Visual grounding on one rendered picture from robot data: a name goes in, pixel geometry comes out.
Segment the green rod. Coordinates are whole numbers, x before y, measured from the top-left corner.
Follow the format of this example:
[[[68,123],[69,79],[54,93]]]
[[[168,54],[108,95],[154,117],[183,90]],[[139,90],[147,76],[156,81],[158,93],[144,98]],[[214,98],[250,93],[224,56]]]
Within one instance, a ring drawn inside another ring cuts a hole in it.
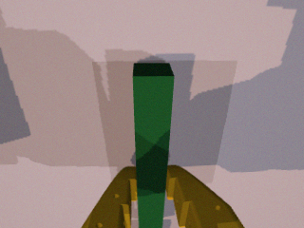
[[[139,228],[162,228],[173,89],[169,63],[134,63]]]

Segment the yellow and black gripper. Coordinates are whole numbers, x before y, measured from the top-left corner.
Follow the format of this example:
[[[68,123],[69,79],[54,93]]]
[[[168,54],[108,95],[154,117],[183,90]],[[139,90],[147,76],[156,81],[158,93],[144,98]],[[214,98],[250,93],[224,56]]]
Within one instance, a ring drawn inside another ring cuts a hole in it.
[[[165,189],[180,228],[244,228],[227,202],[180,166],[167,165]],[[82,228],[131,228],[131,201],[136,200],[136,166],[127,166],[108,185]]]

